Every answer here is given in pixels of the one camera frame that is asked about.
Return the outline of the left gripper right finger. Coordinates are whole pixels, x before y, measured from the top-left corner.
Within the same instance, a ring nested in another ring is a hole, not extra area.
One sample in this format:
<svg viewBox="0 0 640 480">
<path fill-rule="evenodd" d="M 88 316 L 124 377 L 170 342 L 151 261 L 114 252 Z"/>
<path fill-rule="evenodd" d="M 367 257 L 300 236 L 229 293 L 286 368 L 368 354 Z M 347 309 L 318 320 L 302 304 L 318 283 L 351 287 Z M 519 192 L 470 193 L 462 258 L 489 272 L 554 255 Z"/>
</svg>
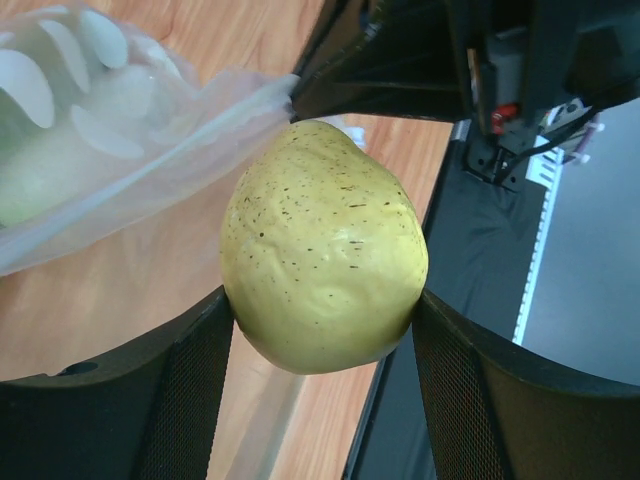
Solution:
<svg viewBox="0 0 640 480">
<path fill-rule="evenodd" d="M 638 386 L 543 358 L 430 291 L 412 332 L 438 478 L 638 478 Z"/>
</svg>

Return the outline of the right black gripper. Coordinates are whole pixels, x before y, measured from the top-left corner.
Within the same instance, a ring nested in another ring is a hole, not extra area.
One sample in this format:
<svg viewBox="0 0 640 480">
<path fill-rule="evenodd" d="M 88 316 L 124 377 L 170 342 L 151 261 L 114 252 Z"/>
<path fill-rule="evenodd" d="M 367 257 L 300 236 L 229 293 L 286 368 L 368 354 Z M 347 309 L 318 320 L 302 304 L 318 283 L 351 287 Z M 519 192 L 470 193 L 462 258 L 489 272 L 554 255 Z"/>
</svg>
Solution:
<svg viewBox="0 0 640 480">
<path fill-rule="evenodd" d="M 380 61 L 359 78 L 298 76 L 297 119 L 472 115 L 469 166 L 512 187 L 530 157 L 639 96 L 636 1 L 379 2 Z"/>
</svg>

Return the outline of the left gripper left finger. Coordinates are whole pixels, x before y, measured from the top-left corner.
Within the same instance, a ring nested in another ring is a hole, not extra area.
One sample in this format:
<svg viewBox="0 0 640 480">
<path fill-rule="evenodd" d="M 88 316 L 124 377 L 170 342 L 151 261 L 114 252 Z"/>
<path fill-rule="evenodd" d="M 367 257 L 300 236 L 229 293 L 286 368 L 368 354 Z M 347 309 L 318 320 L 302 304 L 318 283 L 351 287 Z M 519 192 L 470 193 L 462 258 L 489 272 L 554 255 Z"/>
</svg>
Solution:
<svg viewBox="0 0 640 480">
<path fill-rule="evenodd" d="M 233 327 L 218 288 L 57 375 L 2 382 L 2 478 L 206 478 Z"/>
</svg>

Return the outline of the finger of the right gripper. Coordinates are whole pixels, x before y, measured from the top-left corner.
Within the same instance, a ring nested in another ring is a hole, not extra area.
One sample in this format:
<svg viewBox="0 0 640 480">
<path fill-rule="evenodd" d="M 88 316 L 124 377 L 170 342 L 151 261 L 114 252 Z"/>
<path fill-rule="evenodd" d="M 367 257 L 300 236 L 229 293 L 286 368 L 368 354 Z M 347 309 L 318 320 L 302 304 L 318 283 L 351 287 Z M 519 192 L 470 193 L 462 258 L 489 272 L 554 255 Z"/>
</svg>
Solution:
<svg viewBox="0 0 640 480">
<path fill-rule="evenodd" d="M 293 73 L 301 80 L 323 75 L 359 78 L 380 61 L 379 1 L 324 1 Z"/>
</svg>

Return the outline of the yellow pear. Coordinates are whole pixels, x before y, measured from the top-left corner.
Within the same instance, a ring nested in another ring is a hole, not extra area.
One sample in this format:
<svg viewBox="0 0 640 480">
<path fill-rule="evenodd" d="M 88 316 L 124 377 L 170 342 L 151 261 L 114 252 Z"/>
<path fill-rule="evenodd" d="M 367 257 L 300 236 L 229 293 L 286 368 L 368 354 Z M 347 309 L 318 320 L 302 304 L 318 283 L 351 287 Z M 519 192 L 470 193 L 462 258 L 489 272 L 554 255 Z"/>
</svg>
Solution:
<svg viewBox="0 0 640 480">
<path fill-rule="evenodd" d="M 400 342 L 428 252 L 398 179 L 333 125 L 283 130 L 242 175 L 220 233 L 240 330 L 275 366 L 332 373 Z"/>
</svg>

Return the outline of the polka dot zip bag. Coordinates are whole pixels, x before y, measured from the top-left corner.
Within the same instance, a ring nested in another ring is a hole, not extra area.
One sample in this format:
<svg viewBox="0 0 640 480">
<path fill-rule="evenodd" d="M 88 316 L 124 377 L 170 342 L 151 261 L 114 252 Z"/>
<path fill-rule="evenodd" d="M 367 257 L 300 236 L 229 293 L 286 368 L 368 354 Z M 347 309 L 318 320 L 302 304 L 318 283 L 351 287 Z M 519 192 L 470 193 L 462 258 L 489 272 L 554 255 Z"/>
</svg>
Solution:
<svg viewBox="0 0 640 480">
<path fill-rule="evenodd" d="M 294 75 L 191 67 L 83 4 L 1 24 L 1 271 L 81 250 L 223 178 L 290 117 Z"/>
</svg>

